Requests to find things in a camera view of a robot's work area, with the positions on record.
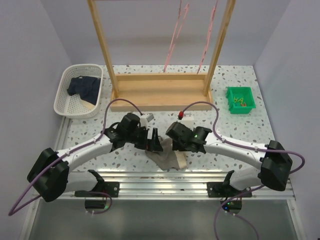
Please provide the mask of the pink wire hanger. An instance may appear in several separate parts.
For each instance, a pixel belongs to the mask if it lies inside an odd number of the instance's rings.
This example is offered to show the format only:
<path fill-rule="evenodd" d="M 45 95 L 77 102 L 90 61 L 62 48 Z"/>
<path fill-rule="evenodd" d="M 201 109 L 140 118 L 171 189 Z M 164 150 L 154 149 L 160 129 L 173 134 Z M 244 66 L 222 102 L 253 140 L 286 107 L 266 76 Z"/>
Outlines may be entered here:
<path fill-rule="evenodd" d="M 205 42 L 205 46 L 204 46 L 204 49 L 203 49 L 203 53 L 202 53 L 200 64 L 199 64 L 197 72 L 196 72 L 197 74 L 200 72 L 200 70 L 202 68 L 202 65 L 204 63 L 204 60 L 205 60 L 205 57 L 206 57 L 206 54 L 207 54 L 207 51 L 208 51 L 208 47 L 209 47 L 210 39 L 211 39 L 211 35 L 212 35 L 214 19 L 215 19 L 215 13 L 216 13 L 216 10 L 217 10 L 218 3 L 219 3 L 219 0 L 216 0 L 214 6 L 212 8 L 211 14 L 210 14 L 210 21 L 209 21 L 209 25 L 208 25 L 208 29 L 207 29 L 206 42 Z"/>

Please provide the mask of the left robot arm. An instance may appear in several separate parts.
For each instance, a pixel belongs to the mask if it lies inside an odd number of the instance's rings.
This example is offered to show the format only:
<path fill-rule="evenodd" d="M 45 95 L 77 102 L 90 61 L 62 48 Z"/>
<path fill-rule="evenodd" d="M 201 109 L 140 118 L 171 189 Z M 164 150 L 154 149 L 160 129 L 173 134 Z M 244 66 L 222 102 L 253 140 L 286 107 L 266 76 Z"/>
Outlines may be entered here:
<path fill-rule="evenodd" d="M 160 153 L 163 147 L 153 128 L 148 138 L 148 124 L 154 118 L 147 113 L 138 116 L 127 113 L 120 122 L 113 123 L 100 134 L 82 144 L 54 151 L 43 150 L 27 175 L 29 183 L 46 201 L 52 202 L 63 193 L 75 192 L 77 197 L 105 196 L 110 194 L 108 184 L 95 170 L 74 170 L 86 162 L 132 144 L 136 149 Z"/>

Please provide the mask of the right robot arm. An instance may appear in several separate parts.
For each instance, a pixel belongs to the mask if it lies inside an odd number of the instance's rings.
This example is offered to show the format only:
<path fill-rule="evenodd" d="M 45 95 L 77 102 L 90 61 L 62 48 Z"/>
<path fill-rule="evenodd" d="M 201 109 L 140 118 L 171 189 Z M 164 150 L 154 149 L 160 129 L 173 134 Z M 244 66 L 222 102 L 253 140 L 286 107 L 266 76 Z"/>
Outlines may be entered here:
<path fill-rule="evenodd" d="M 227 196 L 259 185 L 279 192 L 286 189 L 293 161 L 277 141 L 254 144 L 217 134 L 206 127 L 190 129 L 178 121 L 172 123 L 165 134 L 181 151 L 218 154 L 248 164 L 247 169 L 227 174 L 222 185 Z"/>

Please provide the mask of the grey beige underwear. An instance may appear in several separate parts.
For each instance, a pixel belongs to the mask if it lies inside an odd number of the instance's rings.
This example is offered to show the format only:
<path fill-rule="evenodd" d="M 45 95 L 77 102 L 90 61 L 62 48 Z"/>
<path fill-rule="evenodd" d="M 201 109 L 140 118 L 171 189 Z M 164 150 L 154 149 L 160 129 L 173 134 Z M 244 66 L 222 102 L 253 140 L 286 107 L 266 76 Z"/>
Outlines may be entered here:
<path fill-rule="evenodd" d="M 184 152 L 174 151 L 173 141 L 171 138 L 158 137 L 162 146 L 162 152 L 151 152 L 145 150 L 145 155 L 151 159 L 161 170 L 166 171 L 170 169 L 186 169 L 187 157 Z"/>

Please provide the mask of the navy blue underwear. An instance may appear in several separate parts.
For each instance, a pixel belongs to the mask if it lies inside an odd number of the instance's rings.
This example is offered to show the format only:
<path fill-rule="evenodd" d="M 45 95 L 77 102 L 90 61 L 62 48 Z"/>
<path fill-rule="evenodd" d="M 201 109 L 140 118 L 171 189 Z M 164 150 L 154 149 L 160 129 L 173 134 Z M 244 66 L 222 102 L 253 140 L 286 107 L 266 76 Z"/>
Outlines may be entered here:
<path fill-rule="evenodd" d="M 97 104 L 101 79 L 92 76 L 73 77 L 67 93 L 69 96 L 79 95 L 81 104 L 88 110 L 93 110 Z"/>

